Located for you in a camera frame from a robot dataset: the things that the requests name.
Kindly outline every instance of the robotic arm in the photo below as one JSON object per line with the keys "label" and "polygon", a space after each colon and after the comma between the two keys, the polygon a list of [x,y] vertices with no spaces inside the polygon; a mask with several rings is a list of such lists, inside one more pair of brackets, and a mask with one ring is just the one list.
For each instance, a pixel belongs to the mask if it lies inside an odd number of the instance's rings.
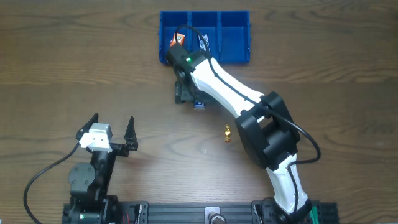
{"label": "robotic arm", "polygon": [[[299,133],[276,117],[272,117],[253,103],[245,100],[235,90],[248,97],[253,102],[272,109],[285,119],[292,122],[292,118],[277,93],[264,95],[254,91],[233,78],[223,70],[218,62],[211,58],[211,69],[206,51],[199,50],[190,54],[180,44],[169,48],[166,59],[172,66],[176,76],[176,87],[189,91],[193,100],[204,101],[203,92],[220,102],[236,118],[243,146],[250,158],[261,168],[266,169],[271,179],[275,192],[275,203],[280,208],[279,220],[281,222],[297,222],[304,218],[311,210],[311,202],[303,191],[297,173],[296,165],[291,166],[294,180],[288,172],[288,165],[297,159],[296,143],[300,140]],[[265,128],[259,122],[264,118],[273,118]],[[297,186],[298,200],[295,209],[295,187]]]}

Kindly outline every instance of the blue tray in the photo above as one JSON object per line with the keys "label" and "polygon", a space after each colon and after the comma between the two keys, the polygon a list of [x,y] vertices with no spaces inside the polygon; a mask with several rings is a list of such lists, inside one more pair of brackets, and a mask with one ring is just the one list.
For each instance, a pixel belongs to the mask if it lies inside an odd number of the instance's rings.
{"label": "blue tray", "polygon": [[[182,24],[193,26],[208,36],[210,52],[219,63],[248,63],[250,61],[250,14],[249,11],[161,11],[159,31],[159,59],[166,62],[175,29]],[[181,28],[185,35],[184,47],[198,50],[196,33]]]}

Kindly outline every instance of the cable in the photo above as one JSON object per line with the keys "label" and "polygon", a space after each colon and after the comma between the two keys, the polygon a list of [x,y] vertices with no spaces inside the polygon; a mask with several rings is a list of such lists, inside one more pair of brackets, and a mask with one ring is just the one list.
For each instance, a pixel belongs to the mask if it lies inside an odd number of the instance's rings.
{"label": "cable", "polygon": [[69,152],[69,154],[67,154],[64,158],[58,160],[57,162],[54,162],[53,164],[49,165],[48,167],[42,169],[40,172],[38,172],[36,175],[33,176],[33,178],[29,181],[29,183],[27,183],[25,191],[24,191],[24,206],[26,209],[26,212],[28,213],[28,215],[33,219],[33,221],[36,224],[42,224],[32,213],[32,211],[30,210],[28,204],[27,204],[27,193],[29,191],[30,186],[33,184],[33,182],[40,177],[40,175],[44,174],[46,171],[48,171],[49,169],[55,167],[56,165],[60,164],[61,162],[67,160],[73,153],[75,153],[75,151],[77,150],[77,147],[80,144],[77,143],[76,146],[72,149],[71,152]]}
{"label": "cable", "polygon": [[238,94],[239,96],[241,96],[243,99],[249,101],[250,103],[252,103],[254,106],[257,106],[258,108],[263,109],[266,113],[270,114],[271,116],[278,118],[279,120],[283,121],[285,124],[288,124],[291,128],[296,129],[298,132],[302,133],[308,140],[310,140],[310,142],[312,143],[312,145],[314,146],[316,152],[317,152],[317,156],[316,158],[313,159],[306,159],[306,160],[302,160],[302,161],[294,161],[291,162],[287,165],[287,171],[289,172],[290,178],[292,178],[292,182],[293,182],[293,186],[294,186],[294,191],[295,191],[295,203],[294,203],[294,213],[297,211],[297,205],[299,203],[299,192],[297,190],[297,184],[296,181],[294,179],[293,173],[292,173],[292,165],[296,165],[296,164],[308,164],[308,163],[313,163],[318,161],[321,158],[321,149],[319,147],[319,145],[317,144],[317,142],[314,140],[314,138],[311,137],[311,135],[309,135],[309,133],[307,133],[304,129],[302,129],[300,126],[296,125],[295,123],[285,119],[283,116],[281,116],[279,113],[276,113],[274,110],[269,109],[266,106],[262,106],[261,104],[255,102],[254,100],[250,99],[249,97],[245,96],[244,94],[242,94],[241,92],[239,92],[237,89],[235,89],[233,86],[231,86],[229,83],[227,83],[225,80],[223,80],[215,71],[215,69],[213,68],[213,64],[211,63],[211,53],[208,47],[208,43],[207,41],[205,41],[205,39],[203,38],[202,34],[196,30],[195,28],[188,26],[188,25],[180,25],[176,28],[175,32],[174,32],[174,38],[175,40],[177,40],[177,32],[180,28],[189,28],[192,31],[194,31],[200,38],[201,41],[203,41],[204,45],[205,45],[205,50],[208,53],[208,57],[207,60],[209,61],[209,66],[211,71],[214,73],[214,76],[217,77],[222,83],[224,83],[224,85],[226,85],[228,88],[230,88],[231,90],[233,90],[236,94]]}

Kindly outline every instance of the wood grain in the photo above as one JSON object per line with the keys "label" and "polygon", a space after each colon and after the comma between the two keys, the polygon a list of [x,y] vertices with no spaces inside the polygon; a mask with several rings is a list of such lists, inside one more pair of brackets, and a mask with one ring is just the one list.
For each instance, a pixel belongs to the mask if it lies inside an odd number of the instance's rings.
{"label": "wood grain", "polygon": [[[398,4],[382,1],[0,2],[0,219],[32,223],[29,179],[72,149],[93,113],[122,142],[130,116],[139,151],[119,158],[110,194],[149,202],[233,202],[273,195],[219,105],[175,105],[175,77],[159,63],[160,10],[251,11],[248,65],[225,69],[278,92],[322,147],[299,166],[311,199],[338,202],[342,223],[398,221]],[[307,140],[299,158],[312,157]],[[44,223],[60,223],[78,151],[29,192]]]}

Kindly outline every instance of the table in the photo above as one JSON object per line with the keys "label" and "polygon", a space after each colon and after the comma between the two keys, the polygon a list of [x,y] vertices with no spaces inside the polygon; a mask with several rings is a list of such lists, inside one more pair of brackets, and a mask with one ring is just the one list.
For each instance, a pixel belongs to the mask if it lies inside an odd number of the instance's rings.
{"label": "table", "polygon": [[[313,200],[337,202],[342,223],[398,220],[398,4],[387,1],[3,1],[0,3],[0,219],[32,223],[26,183],[68,154],[95,113],[123,143],[130,116],[139,150],[118,158],[109,194],[149,202],[250,202],[273,196],[220,105],[174,104],[159,62],[160,10],[251,11],[247,65],[225,70],[281,95],[322,147],[300,165]],[[232,141],[224,142],[224,126]],[[315,155],[306,139],[299,159]],[[60,223],[77,151],[40,177],[29,205]]]}

